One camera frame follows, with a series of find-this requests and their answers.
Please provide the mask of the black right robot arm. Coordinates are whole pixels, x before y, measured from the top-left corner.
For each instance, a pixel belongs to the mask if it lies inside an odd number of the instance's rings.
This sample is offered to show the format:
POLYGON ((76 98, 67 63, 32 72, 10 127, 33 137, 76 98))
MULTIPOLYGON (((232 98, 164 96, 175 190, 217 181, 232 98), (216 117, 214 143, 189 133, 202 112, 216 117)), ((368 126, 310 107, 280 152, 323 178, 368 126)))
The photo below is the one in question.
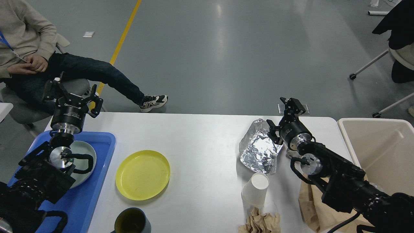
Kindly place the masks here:
POLYGON ((330 229, 339 230, 362 215, 369 223, 356 231, 372 233, 412 233, 413 196, 396 192, 388 195, 365 180, 365 171, 315 140, 299 120, 306 109, 298 99, 281 97, 284 116, 278 125, 270 119, 268 136, 273 143, 286 144, 299 157, 290 159, 294 174, 322 192, 322 202, 338 212, 356 214, 330 229))

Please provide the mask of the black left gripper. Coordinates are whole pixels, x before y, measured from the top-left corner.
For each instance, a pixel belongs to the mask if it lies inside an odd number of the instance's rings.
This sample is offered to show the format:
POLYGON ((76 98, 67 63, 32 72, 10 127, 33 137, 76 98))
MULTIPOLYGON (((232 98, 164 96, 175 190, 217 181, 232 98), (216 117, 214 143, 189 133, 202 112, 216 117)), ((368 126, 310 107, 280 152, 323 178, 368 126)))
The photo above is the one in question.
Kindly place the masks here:
POLYGON ((97 117, 102 109, 103 99, 96 92, 97 84, 92 86, 90 95, 86 98, 75 94, 69 94, 64 88, 61 79, 64 72, 53 81, 47 81, 43 92, 43 102, 55 102, 56 108, 51 120, 51 128, 54 131, 67 134, 79 134, 83 131, 86 114, 97 117), (94 103, 89 109, 87 104, 94 103))

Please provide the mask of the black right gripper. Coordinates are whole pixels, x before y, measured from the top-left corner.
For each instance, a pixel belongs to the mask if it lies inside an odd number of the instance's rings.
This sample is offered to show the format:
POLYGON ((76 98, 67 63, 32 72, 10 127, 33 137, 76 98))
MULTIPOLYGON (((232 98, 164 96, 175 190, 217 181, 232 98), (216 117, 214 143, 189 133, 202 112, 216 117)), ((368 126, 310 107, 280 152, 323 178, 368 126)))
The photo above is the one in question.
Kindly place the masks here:
POLYGON ((270 119, 266 120, 269 125, 267 135, 275 145, 285 143, 288 149, 297 151, 300 145, 309 143, 313 138, 310 131, 299 120, 299 116, 306 112, 306 108, 295 98, 280 97, 280 100, 284 104, 284 116, 279 126, 270 119))

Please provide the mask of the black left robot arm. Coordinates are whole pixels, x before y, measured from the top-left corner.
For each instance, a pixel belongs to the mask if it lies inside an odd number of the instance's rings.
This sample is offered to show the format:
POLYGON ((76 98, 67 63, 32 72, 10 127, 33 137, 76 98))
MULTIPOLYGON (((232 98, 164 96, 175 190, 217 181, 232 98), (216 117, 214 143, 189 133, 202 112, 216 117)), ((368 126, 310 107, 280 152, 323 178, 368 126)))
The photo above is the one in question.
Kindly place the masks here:
POLYGON ((92 86, 88 97, 69 93, 61 77, 47 81, 43 101, 56 103, 51 121, 51 139, 42 143, 20 162, 15 173, 16 182, 10 187, 1 183, 1 232, 34 233, 47 217, 60 217, 54 233, 61 233, 68 223, 63 211, 44 211, 44 201, 55 204, 75 183, 71 175, 87 174, 94 168, 88 154, 71 151, 74 135, 82 132, 86 115, 96 118, 103 99, 92 86))

